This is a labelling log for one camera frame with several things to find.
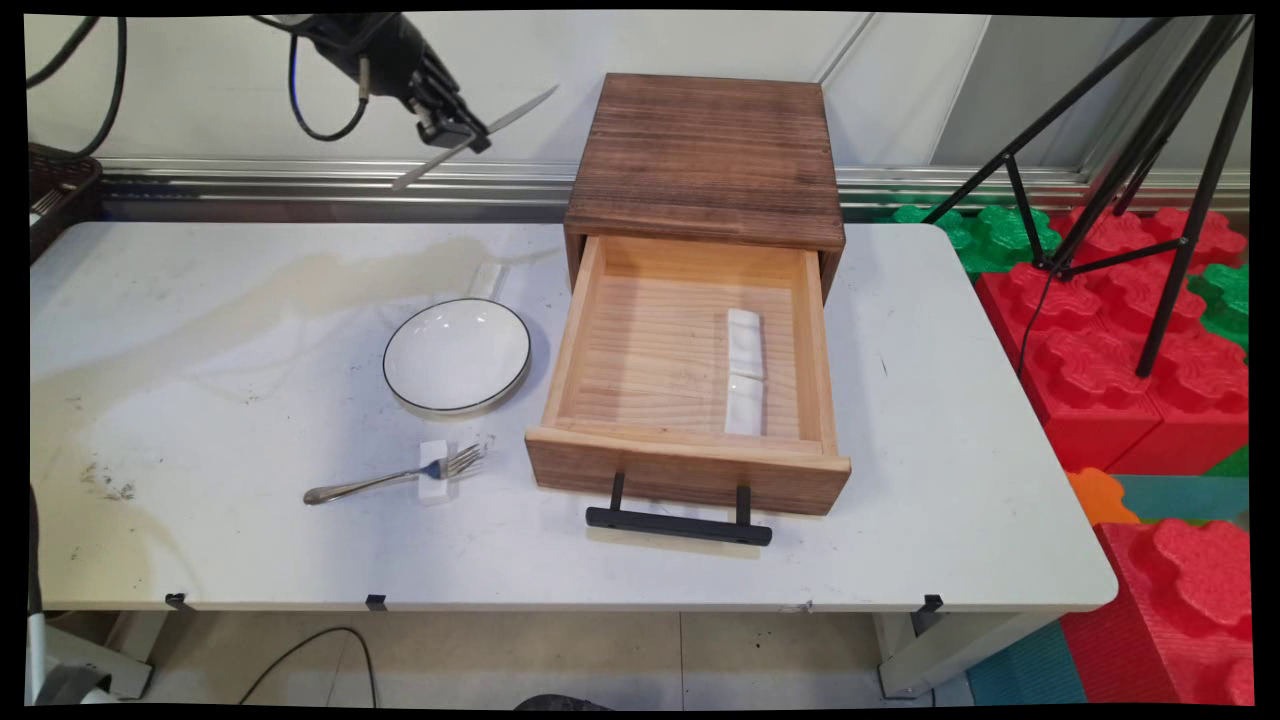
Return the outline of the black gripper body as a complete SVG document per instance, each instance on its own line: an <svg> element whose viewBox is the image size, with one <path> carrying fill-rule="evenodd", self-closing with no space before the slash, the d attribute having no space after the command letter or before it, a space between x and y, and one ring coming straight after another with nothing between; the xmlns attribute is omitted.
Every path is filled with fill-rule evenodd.
<svg viewBox="0 0 1280 720"><path fill-rule="evenodd" d="M296 111L296 51L303 38L365 97L393 97L411 111L413 95L433 95L433 72L448 72L417 26L399 12L274 15L270 26L291 36L287 87Z"/></svg>

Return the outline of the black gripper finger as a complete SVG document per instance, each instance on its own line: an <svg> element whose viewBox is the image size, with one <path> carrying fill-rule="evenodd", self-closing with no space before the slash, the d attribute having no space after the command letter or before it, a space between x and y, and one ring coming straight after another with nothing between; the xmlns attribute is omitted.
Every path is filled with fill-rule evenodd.
<svg viewBox="0 0 1280 720"><path fill-rule="evenodd" d="M431 95L456 95L463 96L460 91L460 85L448 72L433 72L431 73ZM470 110L468 110L468 145L462 146L462 149L471 149L474 152L484 152L490 147L489 128Z"/></svg>
<svg viewBox="0 0 1280 720"><path fill-rule="evenodd" d="M410 108L417 117L421 141L438 149L468 145L468 110L456 95L413 95Z"/></svg>

